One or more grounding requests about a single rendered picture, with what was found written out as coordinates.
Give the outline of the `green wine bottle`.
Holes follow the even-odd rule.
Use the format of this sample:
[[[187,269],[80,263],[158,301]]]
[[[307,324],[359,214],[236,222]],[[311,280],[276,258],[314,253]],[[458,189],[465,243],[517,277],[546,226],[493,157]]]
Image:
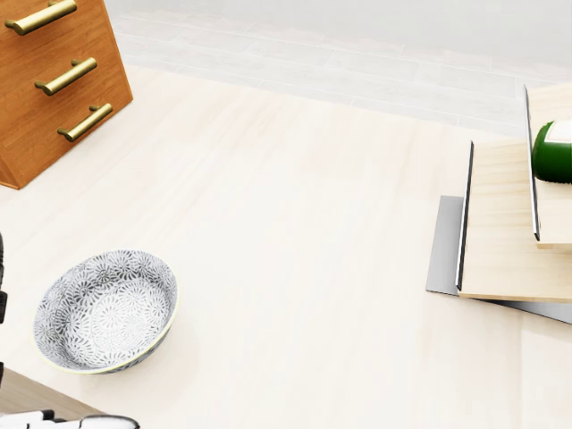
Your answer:
[[[538,131],[533,172],[541,181],[572,183],[572,119],[547,122]]]

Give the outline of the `wooden cabinet with drawers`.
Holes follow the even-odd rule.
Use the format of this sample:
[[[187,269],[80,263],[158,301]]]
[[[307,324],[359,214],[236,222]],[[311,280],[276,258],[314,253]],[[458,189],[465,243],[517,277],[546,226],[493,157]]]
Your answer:
[[[74,0],[77,10],[19,36],[19,20],[50,1],[0,0],[0,185],[21,189],[133,99],[105,0]],[[34,82],[50,80],[93,57],[97,68],[53,96]],[[113,111],[74,142],[57,133],[89,116],[91,105]]]

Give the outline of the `pale wooden wine rack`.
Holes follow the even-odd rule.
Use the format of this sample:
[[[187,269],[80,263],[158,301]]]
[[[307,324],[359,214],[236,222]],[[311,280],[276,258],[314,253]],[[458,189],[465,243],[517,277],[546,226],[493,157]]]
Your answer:
[[[538,131],[572,119],[572,82],[523,99],[525,137],[471,144],[463,196],[441,198],[425,288],[572,325],[572,183],[533,172]]]

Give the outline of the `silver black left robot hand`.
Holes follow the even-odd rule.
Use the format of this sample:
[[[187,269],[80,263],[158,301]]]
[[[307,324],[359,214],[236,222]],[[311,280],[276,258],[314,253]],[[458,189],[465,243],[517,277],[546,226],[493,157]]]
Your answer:
[[[0,233],[0,324],[4,322],[8,295],[2,290],[4,280],[4,241]]]

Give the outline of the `grey floral patterned bowl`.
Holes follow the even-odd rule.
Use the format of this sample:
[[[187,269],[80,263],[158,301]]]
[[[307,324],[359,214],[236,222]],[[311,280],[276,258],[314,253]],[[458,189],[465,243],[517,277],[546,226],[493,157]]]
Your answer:
[[[47,289],[34,317],[35,347],[67,373],[120,372],[162,344],[179,302],[179,284],[164,260],[142,250],[107,251]]]

